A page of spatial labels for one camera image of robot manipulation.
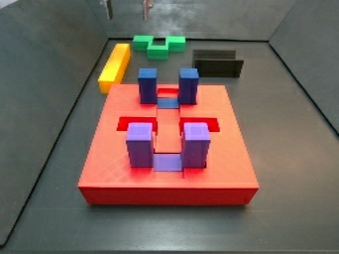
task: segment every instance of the green block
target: green block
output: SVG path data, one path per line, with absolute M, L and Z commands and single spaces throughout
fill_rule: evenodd
M 168 44 L 186 44 L 186 37 L 184 36 L 168 36 L 166 38 L 166 43 Z
M 135 36 L 132 39 L 132 48 L 136 51 L 147 51 L 147 47 L 152 42 L 154 36 Z
M 168 36 L 166 38 L 166 44 L 168 45 L 170 52 L 186 51 L 186 37 L 183 36 Z
M 167 45 L 148 45 L 147 55 L 168 55 Z

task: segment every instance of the gray floor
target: gray floor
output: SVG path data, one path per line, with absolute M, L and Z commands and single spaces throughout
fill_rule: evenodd
M 156 66 L 176 82 L 194 49 L 237 49 L 239 79 L 227 85 L 261 190 L 246 207 L 88 206 L 76 188 L 104 104 L 96 79 L 114 41 L 87 81 L 27 208 L 3 251 L 339 250 L 339 142 L 267 43 L 189 42 L 168 61 L 132 55 L 124 82 Z

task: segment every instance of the yellow block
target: yellow block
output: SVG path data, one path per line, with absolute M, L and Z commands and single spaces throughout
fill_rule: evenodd
M 116 44 L 98 80 L 102 93 L 108 94 L 111 86 L 122 83 L 130 58 L 130 44 Z

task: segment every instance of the rectangular block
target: rectangular block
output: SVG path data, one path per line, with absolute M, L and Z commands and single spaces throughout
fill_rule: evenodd
M 241 77 L 245 60 L 237 59 L 237 51 L 195 50 L 193 67 L 199 76 Z
M 112 126 L 116 126 L 119 119 L 110 117 L 119 112 L 119 106 L 115 106 L 112 101 L 118 95 L 126 98 L 126 90 L 119 89 L 124 86 L 127 85 L 114 87 L 98 123 L 79 182 L 86 201 L 91 204 L 158 205 L 250 203 L 258 191 L 258 181 L 226 88 L 219 85 L 201 85 L 199 100 L 205 105 L 184 105 L 183 110 L 180 106 L 180 114 L 184 112 L 187 115 L 190 113 L 199 115 L 195 109 L 199 108 L 207 110 L 206 115 L 219 117 L 221 132 L 210 133 L 207 168 L 184 168 L 183 172 L 155 172 L 152 168 L 130 168 L 126 133 L 112 132 Z M 138 85 L 134 87 L 132 95 L 127 95 L 132 98 L 138 96 Z M 172 119 L 178 122 L 179 115 L 166 117 L 160 112 L 158 117 L 160 130 L 160 122 L 164 121 L 163 124 L 167 126 L 166 121 L 171 123 Z M 171 142 L 172 135 L 168 136 L 167 141 Z
M 186 123 L 182 151 L 184 168 L 206 168 L 210 143 L 209 125 L 206 123 Z
M 195 68 L 180 68 L 179 71 L 179 103 L 197 104 L 199 74 Z
M 130 123 L 126 145 L 131 168 L 154 167 L 152 124 Z
M 139 94 L 142 104 L 156 104 L 156 69 L 140 68 L 138 75 Z
M 130 58 L 130 44 L 116 44 L 98 80 L 102 93 L 108 94 L 111 86 L 122 83 Z

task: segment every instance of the red platform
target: red platform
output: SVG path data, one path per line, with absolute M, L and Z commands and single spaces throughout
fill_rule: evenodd
M 178 88 L 178 85 L 158 87 Z M 168 91 L 171 93 L 171 89 L 162 90 L 162 93 Z M 166 128 L 166 123 L 159 123 L 159 119 L 158 123 L 154 122 L 158 115 L 156 105 L 139 104 L 138 85 L 124 84 L 111 88 L 79 182 L 88 203 L 250 203 L 258 191 L 258 181 L 226 88 L 221 85 L 199 85 L 198 105 L 180 106 L 179 112 L 180 123 L 199 120 L 210 125 L 207 168 L 184 169 L 183 172 L 154 172 L 151 168 L 131 169 L 126 148 L 126 119 L 130 122 L 134 118 L 138 121 L 144 118 L 146 122 L 154 123 L 155 142 L 156 132 Z M 178 137 L 167 138 L 168 144 L 178 146 Z

